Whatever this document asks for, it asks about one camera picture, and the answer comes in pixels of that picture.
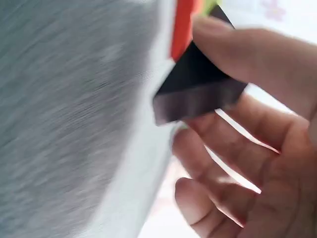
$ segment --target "black card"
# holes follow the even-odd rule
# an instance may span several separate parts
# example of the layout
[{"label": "black card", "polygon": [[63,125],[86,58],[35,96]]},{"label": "black card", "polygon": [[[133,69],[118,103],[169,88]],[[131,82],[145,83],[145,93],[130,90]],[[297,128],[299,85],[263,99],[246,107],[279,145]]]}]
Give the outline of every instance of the black card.
[{"label": "black card", "polygon": [[[210,15],[231,23],[218,5]],[[223,73],[191,42],[154,96],[156,124],[194,118],[230,106],[246,86]]]}]

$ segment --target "hand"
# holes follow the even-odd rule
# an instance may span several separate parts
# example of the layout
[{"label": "hand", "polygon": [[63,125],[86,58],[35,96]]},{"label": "hand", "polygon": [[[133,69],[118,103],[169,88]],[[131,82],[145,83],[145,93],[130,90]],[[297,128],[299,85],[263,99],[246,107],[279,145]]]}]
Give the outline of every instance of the hand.
[{"label": "hand", "polygon": [[[175,190],[186,221],[202,238],[317,238],[317,153],[311,140],[317,136],[317,49],[266,30],[231,30],[212,18],[196,19],[193,35],[220,69],[257,84],[302,117],[242,95],[226,113],[268,146],[247,139],[216,113],[187,121],[190,128],[173,143],[192,178],[181,178]],[[204,144],[261,194],[231,178]]]}]

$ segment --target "red object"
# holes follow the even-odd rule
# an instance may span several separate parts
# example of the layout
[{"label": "red object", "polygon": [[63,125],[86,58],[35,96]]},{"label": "red object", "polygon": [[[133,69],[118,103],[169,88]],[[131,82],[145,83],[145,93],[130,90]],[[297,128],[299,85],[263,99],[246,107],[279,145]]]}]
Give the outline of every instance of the red object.
[{"label": "red object", "polygon": [[176,16],[171,46],[171,57],[177,61],[192,39],[191,14],[199,12],[203,0],[176,0]]}]

